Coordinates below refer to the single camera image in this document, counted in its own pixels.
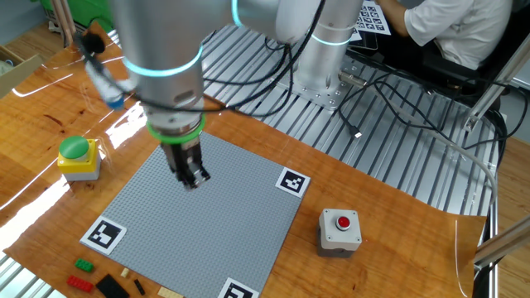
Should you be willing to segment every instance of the red lego brick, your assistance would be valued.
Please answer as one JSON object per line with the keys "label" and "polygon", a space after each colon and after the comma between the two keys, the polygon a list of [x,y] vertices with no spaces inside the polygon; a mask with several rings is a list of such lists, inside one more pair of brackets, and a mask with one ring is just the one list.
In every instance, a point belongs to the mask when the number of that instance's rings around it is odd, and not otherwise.
{"label": "red lego brick", "polygon": [[66,281],[66,283],[69,284],[70,286],[75,286],[76,288],[83,290],[87,293],[90,293],[90,291],[92,290],[92,287],[94,287],[94,285],[89,283],[88,281],[84,281],[75,276],[68,277],[68,281]]}

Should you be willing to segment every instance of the green ring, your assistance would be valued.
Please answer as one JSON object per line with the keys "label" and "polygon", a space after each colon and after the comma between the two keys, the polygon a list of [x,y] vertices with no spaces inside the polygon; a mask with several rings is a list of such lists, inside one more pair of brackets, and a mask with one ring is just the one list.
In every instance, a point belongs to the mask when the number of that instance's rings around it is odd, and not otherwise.
{"label": "green ring", "polygon": [[199,126],[191,133],[183,136],[183,137],[168,137],[168,136],[162,136],[160,133],[156,132],[152,125],[147,121],[147,130],[151,135],[156,138],[158,141],[164,143],[164,144],[184,144],[186,142],[189,142],[196,137],[200,135],[202,132],[202,129],[205,127],[206,124],[206,116],[203,114],[202,119],[200,120]]}

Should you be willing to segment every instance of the green box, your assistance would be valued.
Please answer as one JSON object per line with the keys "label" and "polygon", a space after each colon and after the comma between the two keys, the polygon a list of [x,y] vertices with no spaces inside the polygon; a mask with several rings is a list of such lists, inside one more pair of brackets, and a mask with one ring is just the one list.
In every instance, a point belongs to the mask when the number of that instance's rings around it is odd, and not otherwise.
{"label": "green box", "polygon": [[[39,0],[46,10],[53,11],[51,0]],[[107,0],[68,0],[74,22],[88,27],[92,21],[109,32],[114,29],[113,17],[108,8]]]}

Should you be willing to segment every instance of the green button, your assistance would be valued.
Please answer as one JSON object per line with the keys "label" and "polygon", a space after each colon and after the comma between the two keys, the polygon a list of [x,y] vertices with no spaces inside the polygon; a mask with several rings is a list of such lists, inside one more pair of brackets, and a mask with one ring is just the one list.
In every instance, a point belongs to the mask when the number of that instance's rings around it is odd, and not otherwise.
{"label": "green button", "polygon": [[73,136],[65,139],[59,146],[59,152],[68,159],[82,157],[89,150],[89,141],[81,136]]}

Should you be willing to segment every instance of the red button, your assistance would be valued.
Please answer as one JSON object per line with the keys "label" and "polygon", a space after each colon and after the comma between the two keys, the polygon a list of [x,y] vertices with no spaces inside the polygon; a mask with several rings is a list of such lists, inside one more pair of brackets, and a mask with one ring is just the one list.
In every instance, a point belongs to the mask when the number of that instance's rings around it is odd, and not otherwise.
{"label": "red button", "polygon": [[339,219],[337,219],[337,228],[345,231],[346,229],[349,228],[349,219],[345,216],[341,216],[339,217]]}

